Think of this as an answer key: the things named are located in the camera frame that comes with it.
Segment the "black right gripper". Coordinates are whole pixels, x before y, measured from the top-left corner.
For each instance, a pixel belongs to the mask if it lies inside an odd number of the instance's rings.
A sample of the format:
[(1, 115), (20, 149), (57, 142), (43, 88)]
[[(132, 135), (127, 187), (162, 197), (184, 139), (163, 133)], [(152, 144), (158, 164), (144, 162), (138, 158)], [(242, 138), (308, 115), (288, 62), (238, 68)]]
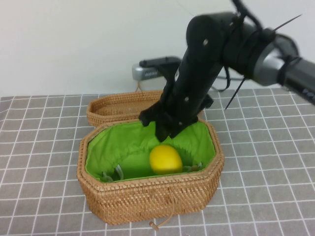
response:
[(218, 62), (193, 59), (188, 53), (183, 59), (148, 59), (139, 65), (157, 69), (166, 79), (159, 102), (142, 111), (139, 116), (144, 126), (148, 126), (151, 121), (156, 122), (155, 136), (160, 142), (168, 136), (175, 138), (195, 122), (198, 113), (209, 104), (205, 97), (222, 69)]

